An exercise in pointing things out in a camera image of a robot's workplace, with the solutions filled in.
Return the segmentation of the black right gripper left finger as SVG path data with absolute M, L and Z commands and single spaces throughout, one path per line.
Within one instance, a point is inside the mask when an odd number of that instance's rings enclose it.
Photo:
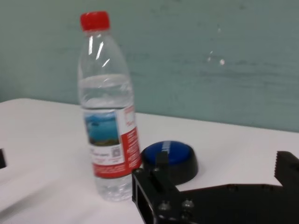
M 172 224 L 179 221 L 179 191 L 168 178 L 168 154 L 158 153 L 152 170 L 132 173 L 132 201 L 145 224 Z

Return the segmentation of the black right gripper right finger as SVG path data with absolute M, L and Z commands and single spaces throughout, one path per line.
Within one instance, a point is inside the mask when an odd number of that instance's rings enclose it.
M 298 187 L 299 159 L 290 152 L 278 151 L 274 176 L 283 187 Z

